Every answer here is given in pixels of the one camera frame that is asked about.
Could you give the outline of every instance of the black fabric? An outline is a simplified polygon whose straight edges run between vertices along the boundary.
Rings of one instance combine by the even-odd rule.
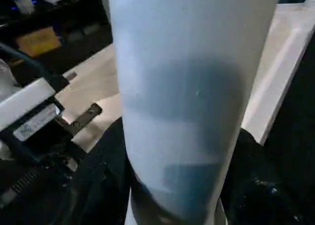
[[[315,223],[315,36],[265,143],[269,160],[304,215]]]
[[[242,129],[221,200],[230,225],[304,225],[263,148]]]
[[[0,161],[0,193],[28,169],[14,161]],[[60,178],[63,173],[51,175],[25,200],[0,209],[1,224],[123,225],[130,184],[121,118],[104,133],[75,173]]]

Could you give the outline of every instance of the black plastic part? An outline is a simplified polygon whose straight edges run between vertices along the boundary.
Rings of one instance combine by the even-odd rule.
[[[70,140],[72,138],[72,135],[54,120],[24,142],[18,140],[13,135],[13,132],[18,127],[52,103],[55,104],[61,112],[64,110],[63,106],[54,97],[51,97],[0,132],[0,139],[9,147],[17,160],[30,164],[38,164],[51,152],[53,145],[63,142],[65,139]]]

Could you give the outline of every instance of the sticker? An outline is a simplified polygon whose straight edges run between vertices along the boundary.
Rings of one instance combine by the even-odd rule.
[[[17,128],[13,135],[20,141],[26,141],[59,114],[60,110],[52,103],[36,116]]]

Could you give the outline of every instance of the white cylindrical pole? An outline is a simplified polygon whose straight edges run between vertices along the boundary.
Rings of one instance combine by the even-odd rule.
[[[214,224],[277,0],[110,0],[127,225]]]

